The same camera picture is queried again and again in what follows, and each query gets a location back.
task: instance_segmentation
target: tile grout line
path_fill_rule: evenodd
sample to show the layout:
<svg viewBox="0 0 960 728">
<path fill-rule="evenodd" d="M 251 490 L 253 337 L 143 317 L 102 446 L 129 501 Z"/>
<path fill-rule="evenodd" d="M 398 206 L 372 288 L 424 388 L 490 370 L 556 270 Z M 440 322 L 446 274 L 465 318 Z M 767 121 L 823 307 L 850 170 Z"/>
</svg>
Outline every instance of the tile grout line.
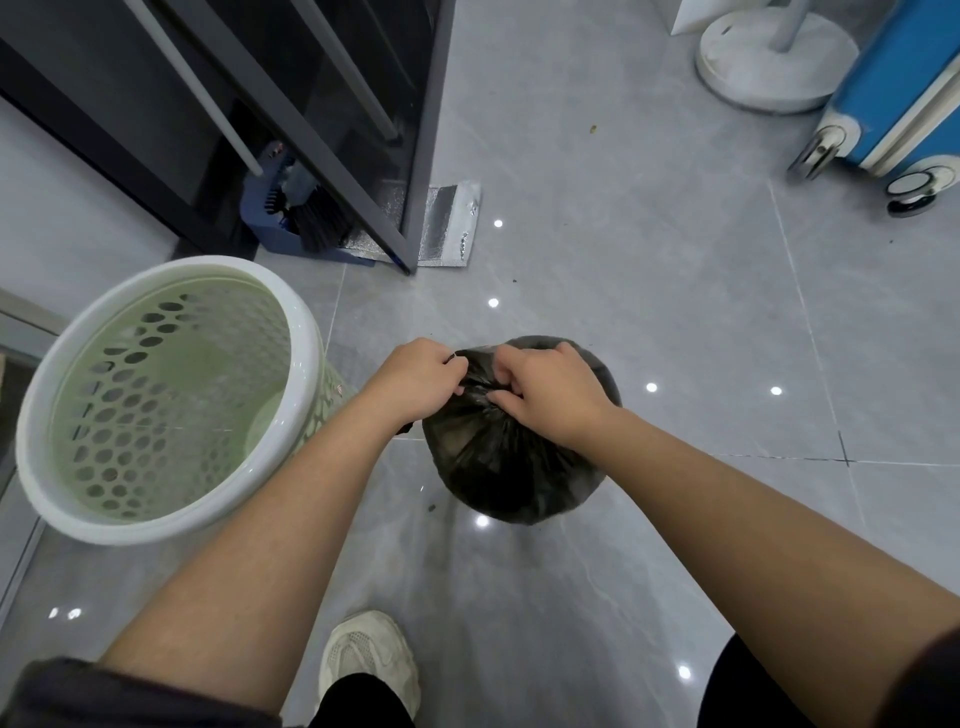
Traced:
<svg viewBox="0 0 960 728">
<path fill-rule="evenodd" d="M 326 334 L 326 342 L 324 343 L 324 356 L 326 356 L 326 350 L 330 348 L 330 338 L 333 336 L 333 322 L 337 319 L 337 307 L 340 305 L 340 294 L 344 292 L 344 280 L 347 278 L 347 264 L 344 263 L 343 273 L 340 274 L 340 285 L 337 286 L 337 300 L 333 302 L 333 315 L 330 316 L 330 331 Z"/>
<path fill-rule="evenodd" d="M 960 463 L 911 463 L 899 460 L 845 460 L 842 457 L 804 457 L 802 455 L 754 455 L 739 452 L 708 452 L 710 457 L 753 457 L 757 460 L 809 460 L 815 463 L 845 463 L 852 465 L 903 465 L 915 468 L 960 468 Z"/>
<path fill-rule="evenodd" d="M 960 463 L 901 463 L 896 460 L 851 460 L 861 465 L 917 465 L 922 468 L 960 468 Z"/>
<path fill-rule="evenodd" d="M 774 185 L 767 178 L 767 190 L 770 192 L 770 201 L 774 206 L 774 214 L 777 215 L 777 225 L 780 227 L 780 238 L 783 240 L 783 249 L 786 251 L 786 259 L 790 263 L 790 272 L 793 274 L 793 282 L 797 286 L 797 296 L 800 298 L 800 309 L 804 313 L 806 322 L 806 332 L 810 336 L 810 345 L 813 347 L 813 358 L 817 363 L 817 371 L 820 374 L 820 383 L 824 387 L 824 394 L 827 395 L 827 405 L 830 408 L 830 416 L 833 418 L 833 426 L 837 428 L 837 437 L 840 439 L 840 449 L 843 452 L 844 461 L 847 463 L 847 470 L 850 470 L 850 460 L 847 457 L 847 449 L 843 444 L 843 436 L 840 434 L 840 423 L 837 420 L 836 410 L 833 408 L 833 396 L 830 394 L 830 386 L 827 382 L 827 375 L 824 372 L 824 362 L 820 358 L 820 351 L 817 349 L 817 339 L 813 335 L 813 324 L 810 322 L 810 312 L 806 307 L 804 291 L 800 287 L 800 276 L 797 274 L 797 266 L 793 262 L 793 254 L 790 253 L 790 241 L 786 237 L 786 228 L 783 226 L 783 218 L 780 215 L 780 205 L 777 204 L 777 193 L 774 192 Z M 850 476 L 851 489 L 853 490 L 853 502 L 856 503 L 856 511 L 860 515 L 860 522 L 864 529 L 867 527 L 867 520 L 863 515 L 863 507 L 860 505 L 860 494 L 856 490 L 856 483 L 853 476 Z"/>
</svg>

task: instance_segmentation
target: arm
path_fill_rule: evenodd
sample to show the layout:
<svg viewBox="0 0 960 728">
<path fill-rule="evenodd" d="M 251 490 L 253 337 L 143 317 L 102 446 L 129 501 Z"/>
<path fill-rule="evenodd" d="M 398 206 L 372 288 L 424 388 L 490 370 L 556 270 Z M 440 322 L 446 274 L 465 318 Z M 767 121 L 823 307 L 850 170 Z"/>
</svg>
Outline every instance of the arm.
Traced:
<svg viewBox="0 0 960 728">
<path fill-rule="evenodd" d="M 121 633 L 108 669 L 278 713 L 373 464 L 404 423 L 461 394 L 467 362 L 418 339 L 187 563 Z"/>
<path fill-rule="evenodd" d="M 960 598 L 795 500 L 614 407 L 568 345 L 501 347 L 491 399 L 606 471 L 814 722 L 872 723 Z"/>
</svg>

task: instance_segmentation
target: white sneaker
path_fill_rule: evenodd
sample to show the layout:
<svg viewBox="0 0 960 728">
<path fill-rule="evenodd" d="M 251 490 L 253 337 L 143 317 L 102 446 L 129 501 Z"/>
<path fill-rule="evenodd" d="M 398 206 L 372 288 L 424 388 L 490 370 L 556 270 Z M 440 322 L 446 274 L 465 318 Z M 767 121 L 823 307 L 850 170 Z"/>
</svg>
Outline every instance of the white sneaker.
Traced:
<svg viewBox="0 0 960 728">
<path fill-rule="evenodd" d="M 355 615 L 330 633 L 320 664 L 320 699 L 337 680 L 357 672 L 383 680 L 414 719 L 420 709 L 417 663 L 400 628 L 383 612 Z"/>
</svg>

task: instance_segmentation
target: perforated basket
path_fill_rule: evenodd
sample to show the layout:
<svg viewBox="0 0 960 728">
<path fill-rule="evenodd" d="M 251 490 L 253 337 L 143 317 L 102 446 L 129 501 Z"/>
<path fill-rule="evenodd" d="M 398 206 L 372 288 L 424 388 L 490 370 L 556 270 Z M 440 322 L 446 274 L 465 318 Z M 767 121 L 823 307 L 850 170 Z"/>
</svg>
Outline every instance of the perforated basket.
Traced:
<svg viewBox="0 0 960 728">
<path fill-rule="evenodd" d="M 164 539 L 234 508 L 347 396 L 281 278 L 232 257 L 166 263 L 106 293 L 40 363 L 20 479 L 81 541 Z"/>
</svg>

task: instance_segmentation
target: hand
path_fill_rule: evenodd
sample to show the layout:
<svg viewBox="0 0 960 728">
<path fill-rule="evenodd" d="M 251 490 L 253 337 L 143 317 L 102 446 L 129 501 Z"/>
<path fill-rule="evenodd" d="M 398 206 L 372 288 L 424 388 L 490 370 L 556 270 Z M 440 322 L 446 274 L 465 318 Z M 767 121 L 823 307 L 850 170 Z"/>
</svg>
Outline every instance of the hand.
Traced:
<svg viewBox="0 0 960 728">
<path fill-rule="evenodd" d="M 430 339 L 415 339 L 398 346 L 367 382 L 362 394 L 376 400 L 389 417 L 396 418 L 397 428 L 422 420 L 443 407 L 451 395 L 464 393 L 460 380 L 467 375 L 467 360 L 451 356 L 453 351 Z"/>
<path fill-rule="evenodd" d="M 587 362 L 565 341 L 553 350 L 497 347 L 493 374 L 513 392 L 495 390 L 488 399 L 564 448 L 579 450 L 593 424 L 616 406 Z"/>
</svg>

